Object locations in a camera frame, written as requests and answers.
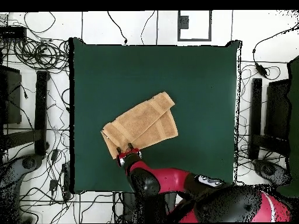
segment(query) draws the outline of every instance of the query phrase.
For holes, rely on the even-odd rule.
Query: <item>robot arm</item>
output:
[[[150,197],[171,191],[178,192],[185,199],[193,199],[215,191],[226,183],[219,179],[196,175],[181,169],[151,169],[143,160],[141,152],[128,144],[130,151],[122,153],[118,148],[117,161],[124,167],[132,189],[142,197]]]
[[[167,222],[275,222],[289,221],[290,210],[263,190],[250,185],[233,186],[219,179],[180,169],[151,169],[137,148],[121,152],[117,161],[139,198],[176,191],[183,200]]]

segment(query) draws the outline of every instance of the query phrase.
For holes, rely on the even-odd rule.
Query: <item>towel fold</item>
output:
[[[159,93],[106,124],[101,133],[112,158],[118,154],[117,147],[126,151],[129,142],[142,149],[176,137],[178,130],[170,111],[174,104],[166,92]]]

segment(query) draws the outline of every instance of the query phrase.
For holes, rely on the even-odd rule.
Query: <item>cable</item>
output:
[[[66,103],[66,102],[64,101],[64,99],[63,99],[63,94],[64,94],[66,91],[68,91],[68,90],[69,90],[69,88],[68,88],[68,89],[65,89],[65,90],[63,91],[63,93],[61,94],[61,100],[62,100],[62,102],[63,102],[64,104],[66,104],[66,105],[69,106],[69,104]]]
[[[144,29],[145,29],[145,26],[147,25],[148,20],[150,20],[150,18],[154,15],[155,12],[156,11],[154,10],[153,13],[152,13],[152,15],[147,19],[147,21],[146,21],[146,23],[145,23],[145,25],[143,27],[143,30],[142,30],[141,35],[140,35],[142,43],[143,43],[142,34],[143,34]]]
[[[51,153],[54,152],[54,146],[55,146],[55,143],[56,143],[56,135],[55,135],[55,142],[54,142],[53,148],[52,148],[51,152],[50,152],[50,153],[48,154],[48,156],[47,156],[47,160],[46,160],[46,171],[42,174],[42,175],[44,175],[46,172],[48,172],[48,176],[46,177],[44,183],[41,185],[40,189],[45,185],[47,179],[48,179],[49,177],[51,177],[51,176],[50,176],[50,171],[51,171],[51,166],[52,166],[52,165],[50,164],[49,157],[50,157]]]
[[[123,35],[123,31],[121,30],[120,26],[117,25],[116,22],[112,19],[112,17],[110,16],[109,11],[107,11],[107,14],[109,15],[111,21],[112,21],[112,22],[119,28],[119,30],[120,30],[120,34],[121,34],[121,36],[123,36],[123,38],[124,38],[124,44],[127,44],[128,40],[127,40],[126,37],[124,37],[124,35]]]
[[[119,192],[119,200],[120,200],[120,202],[121,202],[125,207],[127,207],[129,211],[131,211],[131,212],[133,213],[133,210],[131,209],[131,207],[129,207],[129,206],[123,201],[123,199],[121,198],[121,195],[124,195],[124,193],[123,193],[123,192]]]
[[[249,171],[248,171],[247,173],[244,173],[244,174],[242,174],[242,175],[237,175],[237,177],[244,176],[244,175],[250,173],[251,170],[255,171],[254,169],[251,169],[251,167],[252,167],[252,163],[250,164],[250,168],[247,167],[247,168],[249,169]]]
[[[27,26],[27,28],[28,28],[33,34],[35,34],[35,33],[44,33],[44,32],[46,32],[46,31],[48,31],[51,27],[53,27],[54,23],[56,22],[56,18],[55,18],[55,16],[49,11],[49,13],[51,14],[51,16],[54,18],[54,21],[53,21],[53,23],[51,24],[51,26],[48,27],[47,29],[43,30],[43,31],[33,31],[32,29],[29,28],[29,26],[28,26],[28,24],[27,24],[27,22],[26,22],[26,16],[28,15],[28,13],[32,13],[32,12],[25,12],[25,15],[24,15],[24,22],[25,22],[25,25]]]
[[[26,112],[25,112],[22,108],[20,108],[19,106],[17,106],[17,105],[16,105],[14,102],[12,102],[11,100],[10,100],[9,102],[12,103],[16,108],[18,108],[19,110],[21,110],[21,111],[25,114],[25,116],[26,116],[26,118],[27,118],[27,120],[28,120],[28,122],[29,122],[29,125],[30,125],[30,127],[31,127],[31,129],[32,129],[32,131],[33,131],[33,136],[34,136],[34,128],[33,128],[33,126],[31,125],[30,119],[29,119],[28,115],[26,114]]]
[[[20,210],[23,212],[23,213],[28,213],[28,214],[31,214],[31,215],[34,215],[34,216],[36,216],[36,222],[35,222],[35,224],[37,224],[38,223],[38,221],[39,221],[39,216],[37,215],[37,214],[35,214],[35,213],[33,213],[33,212],[29,212],[29,211],[24,211],[21,207],[23,207],[24,205],[21,205],[20,206]]]
[[[33,205],[31,205],[26,211],[28,211],[30,208],[32,208],[33,206],[35,206],[36,205],[36,203],[38,202],[38,201],[40,201],[40,200],[42,200],[43,199],[43,197],[45,196],[45,195],[47,195],[47,193],[46,194],[44,194],[39,200],[37,200]]]
[[[260,43],[263,42],[263,41],[269,40],[269,39],[271,39],[271,38],[273,38],[273,37],[275,37],[275,36],[277,36],[277,35],[279,35],[279,34],[285,34],[285,33],[289,32],[289,31],[295,31],[295,30],[298,29],[298,28],[296,28],[298,25],[299,25],[299,22],[298,22],[294,27],[291,27],[290,29],[281,31],[281,32],[279,32],[279,33],[277,33],[277,34],[274,34],[273,36],[271,36],[271,37],[269,37],[269,38],[265,38],[265,39],[261,40],[260,42],[258,42],[258,43],[255,45],[255,48],[252,50],[253,61],[254,61],[254,63],[255,63],[256,70],[257,70],[263,77],[265,77],[265,78],[267,78],[267,79],[269,79],[269,80],[276,80],[276,79],[278,78],[278,77],[275,78],[275,79],[270,79],[270,78],[268,78],[269,75],[268,75],[268,73],[267,73],[267,71],[266,71],[267,68],[264,68],[262,65],[259,65],[259,64],[255,61],[255,52],[256,52],[256,47],[258,46],[258,44],[260,44]]]
[[[37,191],[39,191],[39,192],[41,192],[42,194],[44,194],[44,196],[45,197],[47,197],[47,198],[49,198],[50,200],[52,200],[53,202],[55,202],[56,204],[63,204],[64,203],[64,201],[57,201],[57,200],[55,200],[54,198],[52,198],[51,196],[49,196],[49,195],[47,195],[46,193],[44,193],[41,189],[39,189],[39,188],[37,188],[37,187],[32,187],[22,198],[20,198],[20,201],[21,200],[23,200],[24,199],[24,197],[26,197],[28,194],[29,194],[29,192],[31,192],[33,189],[35,189],[35,190],[37,190]]]
[[[56,221],[57,221],[56,224],[58,224],[59,221],[60,221],[60,219],[65,215],[65,213],[67,213],[67,210],[69,210],[69,208],[70,208],[72,202],[70,202],[69,205],[67,204],[67,201],[64,201],[64,202],[65,202],[65,204],[66,204],[66,207],[63,208],[63,204],[62,204],[62,209],[59,211],[58,214],[56,214],[55,217],[53,217],[53,219],[52,219],[52,221],[51,221],[50,224],[52,224],[52,223],[54,223],[54,222],[56,222]]]
[[[112,195],[113,194],[111,194],[111,195],[98,195],[98,196],[96,196],[95,199],[92,201],[91,205],[87,209],[84,209],[84,211],[82,211],[82,213],[81,213],[81,221],[79,221],[79,223],[81,224],[83,222],[83,213],[85,211],[89,210],[93,206],[93,204],[95,203],[95,201],[96,201],[96,199],[98,197],[111,197]]]
[[[59,46],[50,42],[39,42],[27,38],[26,41],[19,41],[13,44],[13,53],[18,60],[32,69],[57,69],[59,72],[66,71],[68,68],[68,51],[65,43]]]
[[[58,92],[58,94],[59,94],[60,99],[62,100],[62,102],[63,102],[63,104],[64,104],[64,107],[65,107],[65,108],[67,109],[67,111],[69,112],[69,107],[66,106],[66,103],[65,103],[65,101],[63,100],[62,95],[60,95],[60,92],[59,92],[59,90],[58,90],[58,87],[57,87],[55,81],[53,80],[52,76],[50,76],[50,79],[51,79],[52,82],[54,83],[54,86],[55,86],[55,88],[56,88],[56,90],[57,90],[57,92]],[[64,125],[65,125],[64,122],[63,122],[63,120],[61,119],[64,110],[61,109],[60,107],[58,107],[58,108],[62,111],[62,113],[61,113],[61,115],[60,115],[60,121],[63,123],[63,126],[62,126],[60,129],[62,129],[62,128],[64,127]]]
[[[72,203],[72,206],[73,206],[74,220],[75,220],[75,223],[77,224],[76,217],[75,217],[75,204],[74,204],[74,202]]]
[[[80,221],[80,212],[81,212],[81,194],[79,194],[79,223],[81,223]]]
[[[113,201],[113,205],[112,205],[112,214],[113,214],[113,216],[114,216],[114,223],[120,223],[120,222],[124,222],[124,221],[126,221],[123,214],[120,215],[120,216],[118,216],[118,215],[116,214],[116,212],[115,212],[115,211],[116,211],[115,206],[116,206],[116,204],[118,203],[118,201],[121,200],[121,198],[119,197],[119,198],[117,199],[117,201],[115,201],[115,196],[116,196],[117,193],[120,195],[120,192],[116,192],[116,191],[115,191],[115,192],[112,192],[112,201]]]

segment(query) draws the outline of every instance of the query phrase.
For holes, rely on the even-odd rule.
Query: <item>dark green table surface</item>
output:
[[[142,150],[152,168],[233,181],[239,42],[228,47],[85,45],[74,39],[75,191],[127,191],[102,127],[166,91],[179,136]]]

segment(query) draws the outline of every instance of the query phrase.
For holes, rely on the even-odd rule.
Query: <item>black stand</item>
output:
[[[36,106],[35,106],[35,121],[34,131],[21,131],[4,135],[1,141],[2,150],[18,147],[20,145],[34,142],[35,154],[45,156],[47,150],[46,132],[47,132],[47,82],[50,79],[50,74],[47,71],[37,71],[36,80]]]
[[[262,109],[262,80],[252,79],[251,113],[248,159],[256,160],[259,158],[259,147],[279,153],[283,156],[290,154],[290,145],[287,139],[278,139],[269,135],[260,134],[260,121]]]

